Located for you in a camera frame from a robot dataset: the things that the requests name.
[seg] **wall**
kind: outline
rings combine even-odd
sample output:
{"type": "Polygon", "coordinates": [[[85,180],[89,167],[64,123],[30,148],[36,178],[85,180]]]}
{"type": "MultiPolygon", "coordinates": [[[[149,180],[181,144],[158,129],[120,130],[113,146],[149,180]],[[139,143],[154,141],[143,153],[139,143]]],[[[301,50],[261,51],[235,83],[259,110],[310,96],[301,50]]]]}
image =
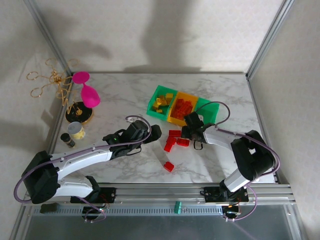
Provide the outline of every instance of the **wall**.
{"type": "Polygon", "coordinates": [[[245,72],[282,0],[36,0],[82,70],[245,72]]]}
{"type": "MultiPolygon", "coordinates": [[[[45,150],[60,102],[55,88],[40,98],[30,91],[46,83],[26,80],[31,71],[50,76],[44,61],[53,57],[23,1],[4,0],[0,8],[0,239],[9,239],[21,204],[14,187],[35,153],[45,150]]],[[[26,189],[21,187],[19,196],[26,189]]]]}
{"type": "Polygon", "coordinates": [[[309,238],[320,239],[320,1],[296,0],[251,80],[309,238]]]}

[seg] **green tray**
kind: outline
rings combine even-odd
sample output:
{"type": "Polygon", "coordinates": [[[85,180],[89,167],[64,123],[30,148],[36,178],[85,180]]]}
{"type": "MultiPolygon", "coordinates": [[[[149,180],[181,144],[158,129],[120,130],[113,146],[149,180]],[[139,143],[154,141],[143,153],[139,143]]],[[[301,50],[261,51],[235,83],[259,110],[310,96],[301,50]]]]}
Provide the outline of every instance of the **green tray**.
{"type": "Polygon", "coordinates": [[[151,97],[151,99],[149,101],[148,109],[146,110],[146,114],[148,114],[148,115],[150,115],[152,117],[161,119],[163,121],[167,121],[169,109],[171,108],[172,103],[174,102],[177,93],[178,93],[177,90],[174,90],[174,89],[171,89],[171,88],[168,88],[168,87],[165,87],[165,86],[158,85],[158,87],[156,88],[153,96],[151,97]],[[163,112],[162,113],[158,113],[155,110],[153,110],[152,105],[155,103],[156,98],[158,96],[160,96],[160,95],[166,96],[166,94],[173,94],[173,98],[172,98],[172,100],[170,102],[170,105],[169,106],[162,106],[161,109],[162,109],[163,112]]]}
{"type": "MultiPolygon", "coordinates": [[[[198,102],[195,105],[195,111],[198,110],[201,106],[203,106],[206,103],[209,103],[211,101],[201,98],[198,98],[198,102]]],[[[199,111],[197,111],[197,114],[203,116],[203,123],[208,124],[212,123],[214,124],[216,122],[216,117],[219,111],[219,103],[211,103],[207,106],[201,108],[199,111]]]]}

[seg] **cable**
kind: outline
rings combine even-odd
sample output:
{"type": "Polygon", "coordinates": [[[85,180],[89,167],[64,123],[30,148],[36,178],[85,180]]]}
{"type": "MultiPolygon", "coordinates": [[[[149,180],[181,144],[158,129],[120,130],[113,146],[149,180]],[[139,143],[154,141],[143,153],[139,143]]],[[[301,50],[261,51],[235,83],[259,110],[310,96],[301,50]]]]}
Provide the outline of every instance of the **cable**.
{"type": "Polygon", "coordinates": [[[248,139],[248,140],[250,140],[250,141],[252,141],[252,142],[260,145],[261,147],[267,149],[268,151],[270,151],[270,152],[273,154],[273,156],[275,157],[275,161],[276,161],[276,163],[275,163],[276,167],[273,168],[273,170],[271,170],[271,171],[269,171],[269,172],[263,173],[260,177],[265,176],[265,175],[269,175],[269,174],[273,174],[273,173],[275,173],[276,171],[279,170],[279,168],[280,168],[280,157],[279,157],[279,155],[276,153],[276,151],[274,151],[274,150],[273,150],[271,147],[269,147],[268,145],[266,145],[266,144],[264,144],[263,142],[260,142],[260,141],[258,141],[258,140],[256,140],[256,139],[254,139],[254,138],[252,138],[252,137],[250,137],[250,136],[247,136],[247,135],[245,135],[245,134],[242,134],[242,133],[232,132],[232,131],[225,130],[225,129],[221,129],[221,128],[217,128],[217,130],[220,131],[220,132],[226,133],[226,134],[236,135],[236,136],[239,136],[239,137],[242,137],[242,138],[246,138],[246,139],[248,139]]]}
{"type": "Polygon", "coordinates": [[[262,146],[263,148],[269,150],[269,151],[273,154],[273,156],[275,157],[275,161],[276,161],[276,163],[275,163],[276,167],[274,167],[273,170],[271,170],[271,171],[269,171],[269,172],[263,173],[260,177],[266,176],[266,175],[269,175],[269,174],[273,174],[273,173],[275,173],[276,171],[279,170],[279,168],[280,168],[280,157],[279,157],[279,155],[278,155],[271,147],[269,147],[268,145],[264,144],[263,142],[260,142],[260,141],[254,139],[254,138],[252,138],[252,137],[250,137],[250,136],[247,136],[247,135],[245,135],[245,134],[234,133],[233,131],[221,129],[221,128],[218,127],[219,124],[222,124],[222,123],[226,122],[226,121],[230,118],[231,111],[230,111],[230,108],[228,107],[227,104],[225,104],[225,103],[222,102],[222,101],[210,101],[210,102],[202,105],[201,107],[199,107],[195,112],[199,111],[200,109],[202,109],[203,107],[205,107],[205,106],[207,106],[207,105],[209,105],[209,104],[222,104],[222,105],[225,106],[226,109],[228,110],[228,116],[227,116],[224,120],[222,120],[222,121],[220,121],[220,122],[218,122],[218,123],[211,123],[215,128],[217,128],[218,131],[223,132],[223,133],[226,133],[226,134],[230,134],[230,135],[237,135],[237,136],[239,136],[239,137],[247,138],[248,140],[250,140],[250,141],[252,141],[252,142],[254,142],[254,143],[262,146]]]}
{"type": "MultiPolygon", "coordinates": [[[[151,125],[150,123],[144,119],[143,117],[141,116],[138,116],[138,115],[129,115],[127,117],[125,117],[125,120],[128,121],[129,118],[138,118],[138,119],[141,119],[142,121],[144,121],[144,123],[148,126],[148,134],[145,138],[143,138],[142,140],[139,140],[139,141],[132,141],[132,142],[124,142],[124,143],[116,143],[116,144],[111,144],[111,145],[102,145],[102,146],[97,146],[95,149],[96,150],[99,150],[99,149],[109,149],[109,148],[112,148],[112,147],[118,147],[118,146],[124,146],[124,145],[132,145],[132,144],[138,144],[138,143],[142,143],[143,141],[147,140],[150,135],[151,135],[151,125]]],[[[79,152],[75,152],[75,153],[72,153],[72,154],[69,154],[69,155],[66,155],[64,156],[64,159],[66,160],[67,158],[70,158],[70,157],[77,157],[78,155],[81,155],[83,153],[90,153],[92,150],[92,148],[88,148],[88,149],[85,149],[85,150],[82,150],[82,151],[79,151],[79,152]]],[[[28,204],[31,202],[31,199],[28,199],[28,200],[23,200],[21,198],[18,197],[18,188],[20,186],[20,184],[27,178],[29,177],[34,171],[36,171],[37,169],[39,168],[42,168],[43,166],[46,166],[48,164],[54,164],[56,162],[59,162],[61,160],[61,157],[57,158],[57,159],[53,159],[53,160],[50,160],[50,161],[46,161],[44,163],[41,163],[39,164],[38,166],[35,166],[34,168],[32,168],[31,170],[29,170],[25,175],[23,175],[21,177],[21,179],[16,183],[15,187],[14,187],[14,190],[13,190],[13,196],[14,196],[14,199],[17,200],[19,203],[22,203],[22,204],[28,204]]]]}
{"type": "MultiPolygon", "coordinates": [[[[230,115],[231,115],[230,108],[229,108],[224,102],[221,102],[221,101],[211,101],[211,102],[208,102],[208,103],[202,105],[200,108],[198,108],[195,112],[197,112],[198,110],[202,109],[203,107],[205,107],[205,106],[207,106],[207,105],[209,105],[209,104],[213,104],[213,103],[222,104],[222,105],[224,105],[224,106],[226,107],[226,109],[228,110],[228,116],[227,116],[224,120],[222,120],[222,121],[220,121],[220,122],[218,122],[218,123],[211,123],[218,131],[223,132],[223,133],[226,133],[226,134],[236,135],[236,136],[239,136],[239,137],[242,137],[242,138],[246,138],[246,139],[248,139],[249,141],[252,141],[252,142],[254,142],[254,143],[262,146],[263,148],[267,149],[267,150],[270,151],[270,152],[273,154],[273,156],[275,157],[275,161],[276,161],[275,165],[276,165],[276,167],[274,167],[273,170],[271,170],[271,171],[269,171],[269,172],[263,173],[260,177],[266,176],[266,175],[269,175],[269,174],[273,174],[273,173],[275,173],[276,171],[278,171],[279,168],[280,168],[280,157],[279,157],[279,155],[278,155],[271,147],[269,147],[268,145],[264,144],[263,142],[260,142],[260,141],[254,139],[254,138],[252,138],[252,137],[250,137],[250,136],[247,136],[247,135],[245,135],[245,134],[237,133],[237,132],[232,132],[232,131],[225,130],[225,129],[221,129],[221,128],[218,127],[219,124],[222,124],[222,123],[226,122],[226,121],[229,119],[230,115]]],[[[248,183],[245,185],[245,187],[249,188],[249,189],[253,192],[253,195],[254,195],[254,198],[255,198],[254,207],[253,207],[253,209],[252,209],[247,215],[245,215],[245,216],[243,216],[243,217],[240,217],[240,218],[237,218],[237,219],[234,218],[234,219],[232,219],[233,221],[238,221],[238,220],[245,219],[246,217],[250,216],[250,215],[256,210],[256,208],[257,208],[258,198],[257,198],[256,192],[249,186],[249,184],[251,184],[251,183],[252,183],[252,181],[248,182],[248,183]]]]}
{"type": "Polygon", "coordinates": [[[222,101],[210,101],[210,102],[202,105],[201,107],[199,107],[199,108],[198,108],[197,110],[195,110],[194,112],[196,113],[197,111],[199,111],[200,109],[202,109],[203,107],[205,107],[205,106],[207,106],[207,105],[209,105],[209,104],[222,104],[222,105],[225,106],[226,109],[228,110],[228,116],[227,116],[224,120],[222,120],[222,121],[220,121],[220,122],[218,122],[218,123],[212,123],[213,125],[218,126],[219,124],[223,124],[225,121],[227,121],[227,120],[230,118],[230,115],[231,115],[230,108],[228,107],[227,104],[225,104],[225,103],[222,102],[222,101]]]}
{"type": "Polygon", "coordinates": [[[249,217],[257,208],[257,202],[258,202],[258,198],[257,198],[257,194],[256,192],[252,189],[252,187],[250,186],[246,186],[248,189],[250,189],[254,195],[254,200],[255,200],[255,203],[254,203],[254,207],[252,208],[252,210],[247,214],[247,215],[244,215],[240,218],[228,218],[228,217],[224,217],[226,220],[232,220],[232,221],[239,221],[239,220],[242,220],[242,219],[245,219],[246,217],[249,217]]]}
{"type": "Polygon", "coordinates": [[[132,155],[141,153],[141,151],[142,151],[141,146],[139,147],[139,149],[140,149],[140,151],[137,151],[137,152],[134,152],[134,153],[131,153],[131,154],[127,154],[126,156],[132,156],[132,155]]]}
{"type": "MultiPolygon", "coordinates": [[[[105,213],[105,210],[103,209],[100,209],[98,207],[96,207],[95,205],[93,205],[92,203],[88,202],[87,200],[85,200],[84,198],[82,197],[79,197],[77,196],[78,199],[80,199],[81,201],[83,201],[84,203],[88,204],[90,207],[92,207],[93,209],[97,210],[98,212],[102,213],[103,215],[103,219],[100,219],[100,220],[91,220],[91,223],[96,223],[96,222],[100,222],[100,221],[103,221],[107,218],[107,215],[105,213]]],[[[84,216],[84,221],[87,222],[87,216],[88,216],[88,213],[90,213],[91,211],[93,211],[93,209],[90,209],[89,211],[87,211],[85,213],[85,216],[84,216]]]]}

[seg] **pink wine glass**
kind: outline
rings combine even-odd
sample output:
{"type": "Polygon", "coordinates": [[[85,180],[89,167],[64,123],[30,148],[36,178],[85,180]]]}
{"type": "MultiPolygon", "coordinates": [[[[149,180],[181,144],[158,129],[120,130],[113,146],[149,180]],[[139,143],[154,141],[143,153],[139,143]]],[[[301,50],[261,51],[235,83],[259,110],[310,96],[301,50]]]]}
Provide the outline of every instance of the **pink wine glass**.
{"type": "Polygon", "coordinates": [[[81,98],[83,104],[87,108],[94,108],[101,102],[98,92],[92,87],[85,84],[90,78],[90,74],[86,71],[80,71],[73,75],[72,81],[75,84],[83,84],[81,90],[81,98]]]}

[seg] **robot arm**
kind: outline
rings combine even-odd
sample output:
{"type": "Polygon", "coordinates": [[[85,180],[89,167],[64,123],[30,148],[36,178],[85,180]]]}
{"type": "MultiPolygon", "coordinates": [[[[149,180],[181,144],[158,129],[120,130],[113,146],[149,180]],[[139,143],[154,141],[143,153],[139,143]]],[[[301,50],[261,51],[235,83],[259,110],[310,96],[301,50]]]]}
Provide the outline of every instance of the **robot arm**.
{"type": "Polygon", "coordinates": [[[148,129],[146,123],[136,120],[126,130],[109,134],[85,148],[53,155],[46,151],[38,152],[22,174],[24,177],[37,168],[23,180],[32,203],[40,204],[59,196],[77,196],[94,201],[100,188],[92,176],[84,179],[67,176],[90,165],[126,156],[132,150],[141,149],[142,144],[161,137],[158,125],[151,126],[150,132],[148,129]]]}
{"type": "MultiPolygon", "coordinates": [[[[273,154],[261,145],[250,141],[246,137],[216,128],[212,124],[204,124],[196,112],[185,117],[186,126],[182,127],[182,137],[205,144],[214,144],[227,148],[233,152],[237,169],[222,180],[219,190],[211,198],[216,202],[233,202],[238,193],[243,192],[243,187],[249,182],[260,177],[272,168],[276,161],[273,154]]],[[[251,130],[245,133],[260,143],[265,143],[260,134],[251,130]]]]}

